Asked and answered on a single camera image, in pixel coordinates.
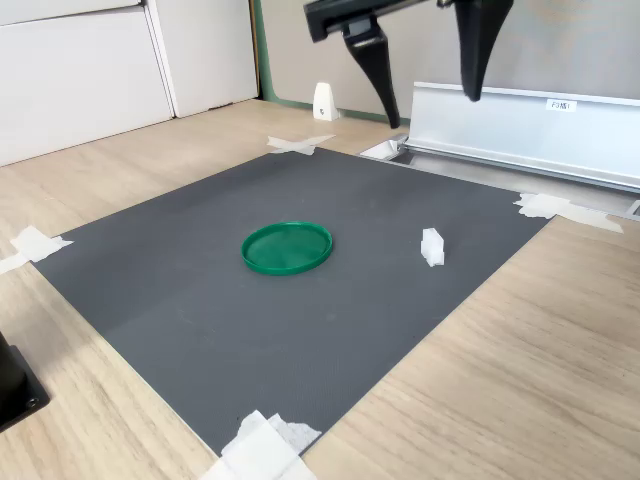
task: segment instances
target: green trim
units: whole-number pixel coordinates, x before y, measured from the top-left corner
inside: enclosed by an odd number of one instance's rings
[[[262,98],[268,102],[279,103],[287,107],[306,108],[311,110],[310,103],[293,102],[278,98],[273,90],[273,80],[271,78],[271,68],[269,67],[269,51],[267,49],[267,38],[264,33],[264,19],[262,18],[262,0],[254,0],[255,20],[256,20],[256,42],[258,44],[258,71],[260,72],[260,86],[262,88]],[[347,117],[372,120],[374,122],[386,122],[385,115],[375,113],[358,112],[355,110],[340,110]],[[409,125],[409,119],[403,118],[402,125]]]

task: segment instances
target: label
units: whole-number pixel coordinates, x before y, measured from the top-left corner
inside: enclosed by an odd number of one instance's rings
[[[547,110],[573,113],[577,108],[578,102],[573,100],[554,100],[553,98],[547,100]]]

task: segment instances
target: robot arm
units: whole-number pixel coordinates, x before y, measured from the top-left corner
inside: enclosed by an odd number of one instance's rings
[[[378,16],[426,0],[316,0],[305,5],[309,32],[319,42],[341,31],[347,49],[375,88],[392,128],[400,125],[393,93],[389,46]],[[513,0],[437,0],[441,8],[455,4],[460,38],[462,88],[480,100],[491,50]]]

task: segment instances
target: white cabinet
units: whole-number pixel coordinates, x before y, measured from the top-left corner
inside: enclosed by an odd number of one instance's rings
[[[142,7],[0,27],[0,165],[171,118]]]
[[[258,95],[248,0],[149,0],[178,117]]]
[[[248,0],[134,3],[0,0],[0,165],[257,96]]]
[[[0,25],[137,5],[140,0],[1,0]]]

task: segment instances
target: white block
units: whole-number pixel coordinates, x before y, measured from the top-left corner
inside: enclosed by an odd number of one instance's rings
[[[430,267],[444,265],[444,240],[435,228],[427,228],[422,231],[420,253]]]

